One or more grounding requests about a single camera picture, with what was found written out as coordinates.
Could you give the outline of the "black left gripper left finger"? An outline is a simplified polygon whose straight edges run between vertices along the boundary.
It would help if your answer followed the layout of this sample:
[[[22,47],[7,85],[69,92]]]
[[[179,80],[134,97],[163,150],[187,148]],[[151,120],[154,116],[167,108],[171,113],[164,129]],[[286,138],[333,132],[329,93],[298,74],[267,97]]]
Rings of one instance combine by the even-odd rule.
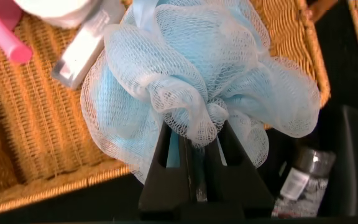
[[[180,218],[185,205],[195,203],[192,147],[178,137],[180,165],[167,167],[172,129],[163,123],[149,173],[139,198],[141,218]]]

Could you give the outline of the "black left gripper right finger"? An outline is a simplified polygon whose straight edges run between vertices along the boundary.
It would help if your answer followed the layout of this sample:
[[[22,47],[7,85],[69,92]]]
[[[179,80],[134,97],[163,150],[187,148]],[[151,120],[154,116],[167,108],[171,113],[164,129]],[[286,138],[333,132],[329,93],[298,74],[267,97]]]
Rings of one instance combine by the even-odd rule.
[[[244,218],[270,216],[273,196],[227,121],[205,147],[204,170],[208,201],[233,205]]]

